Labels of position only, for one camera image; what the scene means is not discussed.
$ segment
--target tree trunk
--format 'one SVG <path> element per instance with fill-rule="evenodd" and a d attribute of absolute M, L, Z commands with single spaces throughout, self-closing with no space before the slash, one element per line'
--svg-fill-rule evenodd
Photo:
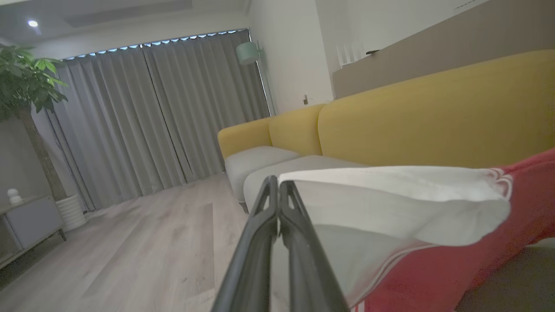
<path fill-rule="evenodd" d="M 44 175 L 46 175 L 46 180 L 48 180 L 48 185 L 50 186 L 50 191 L 54 196 L 54 200 L 59 201 L 67 198 L 64 186 L 62 185 L 60 177 L 54 168 L 54 164 L 52 164 L 50 155 L 48 155 L 48 151 L 44 146 L 44 141 L 42 141 L 41 135 L 38 133 L 33 117 L 31 117 L 31 110 L 25 108 L 21 109 L 19 111 L 19 117 L 25 126 L 29 139 L 31 139 L 31 144 L 33 144 L 33 149 L 37 154 L 38 161 L 41 163 Z"/>

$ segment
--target small white figurine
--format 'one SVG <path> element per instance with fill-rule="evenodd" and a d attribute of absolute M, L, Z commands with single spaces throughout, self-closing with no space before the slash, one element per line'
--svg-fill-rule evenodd
<path fill-rule="evenodd" d="M 9 197 L 9 202 L 12 203 L 12 205 L 17 205 L 23 201 L 21 196 L 19 196 L 18 190 L 16 189 L 9 189 L 8 197 Z"/>

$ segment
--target floor lamp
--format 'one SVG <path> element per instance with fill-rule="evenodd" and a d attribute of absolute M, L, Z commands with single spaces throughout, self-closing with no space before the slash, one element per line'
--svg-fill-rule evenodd
<path fill-rule="evenodd" d="M 237 59 L 241 65 L 248 65 L 254 62 L 258 62 L 258 68 L 264 79 L 262 81 L 262 87 L 266 92 L 266 100 L 268 101 L 268 109 L 270 110 L 270 115 L 276 115 L 276 109 L 274 106 L 274 99 L 272 98 L 272 91 L 270 90 L 270 82 L 268 81 L 268 75 L 266 74 L 266 66 L 263 60 L 263 51 L 260 49 L 260 44 L 252 42 L 245 42 L 237 46 Z"/>

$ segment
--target white plant pot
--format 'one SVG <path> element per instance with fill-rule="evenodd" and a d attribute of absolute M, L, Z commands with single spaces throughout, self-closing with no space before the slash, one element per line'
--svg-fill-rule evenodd
<path fill-rule="evenodd" d="M 67 232 L 81 225 L 87 223 L 87 219 L 83 215 L 83 210 L 81 209 L 81 201 L 79 196 L 73 195 L 71 197 L 59 200 L 56 202 L 58 210 L 62 215 L 64 220 L 63 230 Z"/>

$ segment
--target gray curtain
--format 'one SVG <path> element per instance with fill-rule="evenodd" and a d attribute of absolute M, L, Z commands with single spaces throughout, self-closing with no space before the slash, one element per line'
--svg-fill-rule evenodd
<path fill-rule="evenodd" d="M 248 31 L 64 61 L 54 132 L 89 210 L 224 170 L 216 135 L 269 115 Z"/>
<path fill-rule="evenodd" d="M 256 64 L 235 55 L 248 41 L 245 30 L 144 47 L 172 140 L 196 179 L 224 171 L 219 130 L 269 116 Z"/>

